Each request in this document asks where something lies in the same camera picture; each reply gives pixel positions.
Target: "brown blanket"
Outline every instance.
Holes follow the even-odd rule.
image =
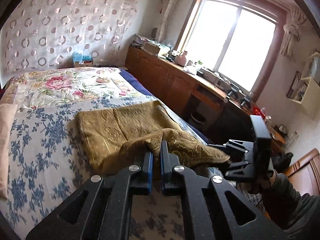
[[[157,174],[162,140],[167,141],[169,152],[176,154],[180,163],[188,167],[213,166],[230,158],[182,131],[158,101],[79,112],[76,120],[84,150],[99,174],[115,174],[133,164],[135,156],[144,155],[147,150],[154,154],[154,173]]]

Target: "window frame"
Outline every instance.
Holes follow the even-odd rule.
[[[180,35],[178,37],[177,43],[174,47],[177,51],[183,51],[188,44],[188,41],[190,39],[190,36],[192,34],[193,28],[195,27],[196,20],[200,14],[201,11],[201,5],[203,0],[193,0],[191,8],[189,10],[189,13],[186,17],[186,20],[182,26]],[[247,10],[252,13],[257,14],[260,17],[263,17],[267,20],[268,17],[274,19],[275,21],[271,21],[276,25],[274,36],[269,48],[269,51],[267,53],[265,62],[260,70],[260,73],[251,89],[252,92],[254,92],[254,96],[252,100],[256,102],[262,93],[265,85],[267,84],[267,81],[271,75],[271,72],[273,70],[273,67],[276,63],[276,59],[279,55],[279,51],[281,48],[283,36],[284,36],[284,30],[283,25],[286,22],[287,18],[287,12],[283,10],[282,8],[276,6],[275,4],[266,1],[266,0],[216,0],[219,2],[227,3],[234,5],[236,3],[236,6],[238,7],[237,11],[237,20],[240,16],[239,8],[241,10]],[[230,33],[228,34],[228,37],[226,39],[225,45],[223,46],[222,52],[220,54],[220,57],[213,69],[213,71],[217,70],[219,68],[222,59],[228,49],[228,45],[230,44],[232,35],[234,33],[234,30],[236,28],[237,22],[232,26]]]

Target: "metal screw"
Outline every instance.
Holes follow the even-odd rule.
[[[139,166],[138,165],[131,165],[130,167],[129,167],[129,170],[130,171],[138,171],[140,168],[139,168]]]
[[[99,182],[101,180],[101,177],[99,175],[93,175],[91,177],[92,182]]]
[[[222,182],[222,177],[219,175],[215,175],[212,177],[212,181],[215,183],[221,183]]]
[[[174,170],[177,171],[177,172],[183,172],[184,171],[184,167],[181,166],[181,165],[177,165],[177,166],[175,166]]]

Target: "wooden headboard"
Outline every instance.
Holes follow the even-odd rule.
[[[295,162],[284,174],[301,196],[305,193],[320,195],[320,154],[317,149]]]

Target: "curtain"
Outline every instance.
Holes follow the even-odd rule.
[[[1,30],[2,75],[72,67],[71,55],[117,64],[137,0],[22,0]]]
[[[285,57],[292,56],[292,48],[295,42],[299,42],[301,39],[300,25],[303,25],[307,20],[307,17],[303,14],[297,6],[291,6],[292,23],[285,24],[283,29],[288,35],[288,39],[281,49],[281,55]]]
[[[161,9],[161,23],[158,26],[157,34],[156,34],[156,41],[162,42],[164,36],[165,36],[165,29],[168,21],[168,17],[170,15],[170,12],[174,9],[174,6],[176,5],[177,0],[164,0],[162,9]]]

